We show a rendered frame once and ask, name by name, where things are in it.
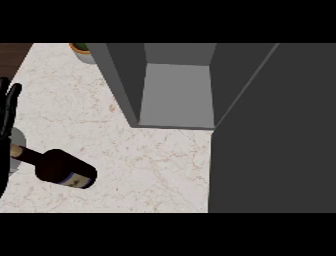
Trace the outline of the dark wine bottle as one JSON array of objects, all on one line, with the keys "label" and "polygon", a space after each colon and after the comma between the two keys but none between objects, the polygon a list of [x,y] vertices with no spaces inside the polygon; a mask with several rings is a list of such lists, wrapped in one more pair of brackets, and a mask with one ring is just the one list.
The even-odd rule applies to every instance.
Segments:
[{"label": "dark wine bottle", "polygon": [[40,181],[86,189],[95,182],[95,168],[60,149],[39,153],[20,146],[21,153],[14,157],[34,166],[34,175]]}]

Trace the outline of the grey open cabinet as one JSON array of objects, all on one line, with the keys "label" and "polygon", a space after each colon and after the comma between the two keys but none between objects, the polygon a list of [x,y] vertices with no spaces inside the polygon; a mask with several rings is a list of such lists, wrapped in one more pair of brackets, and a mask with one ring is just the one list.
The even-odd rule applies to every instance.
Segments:
[{"label": "grey open cabinet", "polygon": [[274,52],[274,43],[91,43],[133,128],[215,130]]}]

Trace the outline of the dark grey cabinet door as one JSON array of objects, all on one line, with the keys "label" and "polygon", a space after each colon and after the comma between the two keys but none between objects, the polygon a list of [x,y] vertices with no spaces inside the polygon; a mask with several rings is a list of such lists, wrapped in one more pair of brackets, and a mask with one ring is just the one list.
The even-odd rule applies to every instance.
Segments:
[{"label": "dark grey cabinet door", "polygon": [[336,43],[281,43],[212,133],[210,212],[336,212]]}]

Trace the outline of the grey round object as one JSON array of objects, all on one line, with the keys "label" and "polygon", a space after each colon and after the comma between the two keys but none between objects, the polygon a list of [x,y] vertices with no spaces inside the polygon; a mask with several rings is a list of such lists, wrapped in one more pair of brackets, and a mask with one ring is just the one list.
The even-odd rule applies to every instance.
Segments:
[{"label": "grey round object", "polygon": [[11,130],[9,173],[14,173],[18,170],[20,161],[14,159],[14,157],[20,155],[21,153],[20,146],[24,146],[24,145],[26,145],[26,137],[21,131],[17,128],[14,128]]}]

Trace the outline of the potted plant with orange rim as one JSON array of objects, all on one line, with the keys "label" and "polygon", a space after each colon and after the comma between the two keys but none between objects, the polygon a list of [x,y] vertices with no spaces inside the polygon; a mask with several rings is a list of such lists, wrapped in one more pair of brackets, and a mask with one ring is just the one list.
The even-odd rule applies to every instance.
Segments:
[{"label": "potted plant with orange rim", "polygon": [[68,44],[70,49],[73,51],[73,54],[76,58],[85,63],[85,64],[95,64],[95,60],[91,56],[91,52],[88,50],[82,50],[74,43]]}]

